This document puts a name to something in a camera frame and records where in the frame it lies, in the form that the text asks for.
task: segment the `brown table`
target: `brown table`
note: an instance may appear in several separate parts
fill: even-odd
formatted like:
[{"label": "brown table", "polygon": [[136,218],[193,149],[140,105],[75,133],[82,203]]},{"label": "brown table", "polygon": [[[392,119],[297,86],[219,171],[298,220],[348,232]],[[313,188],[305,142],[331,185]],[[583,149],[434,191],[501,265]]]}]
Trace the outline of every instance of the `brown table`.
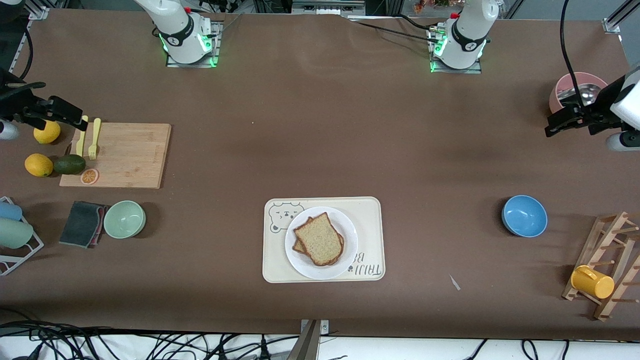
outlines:
[{"label": "brown table", "polygon": [[[152,28],[143,12],[53,10],[34,23],[27,80],[47,83],[37,94],[173,133],[160,190],[60,188],[27,174],[24,158],[62,154],[69,127],[55,146],[26,126],[21,141],[2,142],[3,195],[46,247],[0,279],[0,305],[136,329],[295,333],[299,319],[326,318],[362,336],[640,336],[637,305],[602,323],[589,320],[592,303],[560,298],[594,216],[639,210],[640,179],[639,155],[608,151],[604,134],[545,138],[548,95],[566,73],[558,22],[498,21],[480,76],[431,74],[418,40],[338,16],[244,16],[210,70],[165,68]],[[606,81],[628,70],[600,23],[571,22],[566,36],[576,70]],[[519,193],[547,208],[538,238],[501,225],[500,207]],[[269,199],[356,195],[382,204],[382,280],[262,278]],[[147,210],[136,239],[58,244],[74,200],[122,199]]]}]

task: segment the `green mug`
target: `green mug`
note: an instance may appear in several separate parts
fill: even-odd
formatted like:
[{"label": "green mug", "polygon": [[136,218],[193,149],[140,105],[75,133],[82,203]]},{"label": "green mug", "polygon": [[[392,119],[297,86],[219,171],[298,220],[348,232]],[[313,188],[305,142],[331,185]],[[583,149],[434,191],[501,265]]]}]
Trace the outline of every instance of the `green mug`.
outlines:
[{"label": "green mug", "polygon": [[33,236],[33,226],[7,218],[0,218],[0,245],[18,249]]}]

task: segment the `lemon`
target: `lemon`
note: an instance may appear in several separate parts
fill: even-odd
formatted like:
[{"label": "lemon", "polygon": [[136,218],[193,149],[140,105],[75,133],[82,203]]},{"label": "lemon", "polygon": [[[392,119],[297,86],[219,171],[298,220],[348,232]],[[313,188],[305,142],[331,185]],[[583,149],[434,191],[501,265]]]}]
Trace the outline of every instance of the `lemon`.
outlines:
[{"label": "lemon", "polygon": [[31,154],[24,160],[24,168],[33,176],[47,177],[53,172],[53,162],[43,154]]},{"label": "lemon", "polygon": [[60,136],[60,125],[55,121],[47,121],[44,130],[33,130],[33,137],[36,138],[39,143],[52,143],[58,136]]}]

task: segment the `mug handle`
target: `mug handle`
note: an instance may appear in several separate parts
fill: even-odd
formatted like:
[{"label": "mug handle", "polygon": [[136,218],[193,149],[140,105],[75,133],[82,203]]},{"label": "mug handle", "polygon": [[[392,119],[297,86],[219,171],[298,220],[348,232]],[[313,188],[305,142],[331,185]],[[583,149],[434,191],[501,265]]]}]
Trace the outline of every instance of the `mug handle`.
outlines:
[{"label": "mug handle", "polygon": [[588,267],[584,267],[584,268],[580,268],[579,269],[583,274],[587,275],[588,277],[592,278],[593,280],[597,279],[598,276],[593,272],[592,269],[588,268]]}]

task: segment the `folded cloth napkin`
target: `folded cloth napkin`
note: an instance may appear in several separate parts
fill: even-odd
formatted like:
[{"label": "folded cloth napkin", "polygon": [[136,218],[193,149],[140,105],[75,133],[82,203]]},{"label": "folded cloth napkin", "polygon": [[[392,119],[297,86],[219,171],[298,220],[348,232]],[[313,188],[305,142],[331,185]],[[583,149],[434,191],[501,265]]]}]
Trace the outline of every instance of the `folded cloth napkin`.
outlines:
[{"label": "folded cloth napkin", "polygon": [[106,205],[75,201],[62,230],[60,243],[84,249],[96,246],[106,211]]}]

